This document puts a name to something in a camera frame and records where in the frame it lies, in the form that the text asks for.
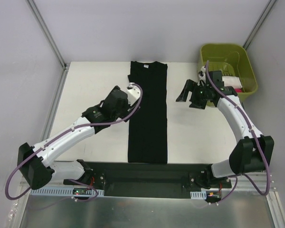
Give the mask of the black t shirt blue logo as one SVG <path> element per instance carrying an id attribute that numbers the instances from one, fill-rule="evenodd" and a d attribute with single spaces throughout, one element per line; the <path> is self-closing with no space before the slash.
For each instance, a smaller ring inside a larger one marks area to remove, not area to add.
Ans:
<path id="1" fill-rule="evenodd" d="M 143 95 L 140 109 L 129 121 L 128 162 L 168 161 L 167 70 L 160 62 L 131 62 L 128 79 L 142 88 Z"/>

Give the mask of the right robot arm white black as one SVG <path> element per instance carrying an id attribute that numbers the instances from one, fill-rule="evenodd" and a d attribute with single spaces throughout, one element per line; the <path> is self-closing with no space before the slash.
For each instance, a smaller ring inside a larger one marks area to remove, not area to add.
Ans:
<path id="1" fill-rule="evenodd" d="M 258 171 L 269 171 L 274 140 L 258 130 L 245 112 L 239 94 L 232 86 L 226 86 L 221 71 L 202 72 L 203 79 L 188 79 L 177 97 L 178 102 L 190 101 L 190 107 L 205 109 L 211 102 L 224 115 L 237 144 L 228 159 L 210 164 L 197 177 L 197 185 L 209 189 L 227 177 Z"/>

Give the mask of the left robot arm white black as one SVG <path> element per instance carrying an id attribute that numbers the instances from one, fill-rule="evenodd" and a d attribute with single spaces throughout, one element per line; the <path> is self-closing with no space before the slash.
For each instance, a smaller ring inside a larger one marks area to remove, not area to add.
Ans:
<path id="1" fill-rule="evenodd" d="M 91 173 L 83 161 L 59 163 L 56 159 L 82 140 L 113 124 L 127 122 L 139 109 L 143 89 L 130 83 L 123 91 L 115 86 L 99 104 L 87 108 L 69 127 L 30 146 L 19 147 L 17 165 L 29 187 L 38 190 L 50 181 L 74 179 L 85 185 Z"/>

